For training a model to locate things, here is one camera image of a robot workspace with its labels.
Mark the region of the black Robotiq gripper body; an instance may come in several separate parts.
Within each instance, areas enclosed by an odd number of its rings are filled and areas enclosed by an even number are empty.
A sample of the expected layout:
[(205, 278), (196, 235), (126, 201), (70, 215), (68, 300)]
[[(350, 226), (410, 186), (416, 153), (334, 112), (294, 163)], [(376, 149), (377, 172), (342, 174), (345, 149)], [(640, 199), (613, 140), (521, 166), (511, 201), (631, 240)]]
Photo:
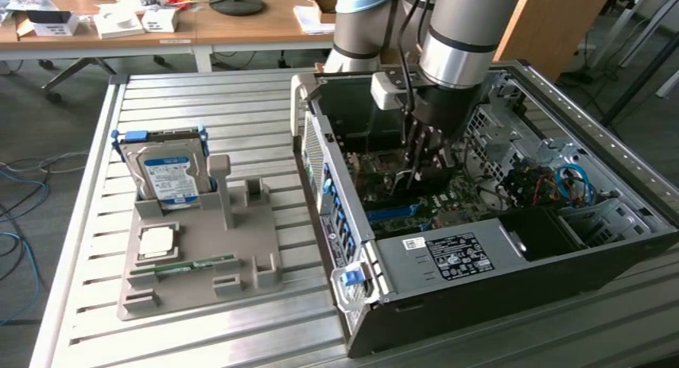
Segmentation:
[(429, 86), (416, 93), (412, 115), (424, 125), (438, 130), (445, 138), (457, 140), (480, 101), (483, 84), (468, 88)]

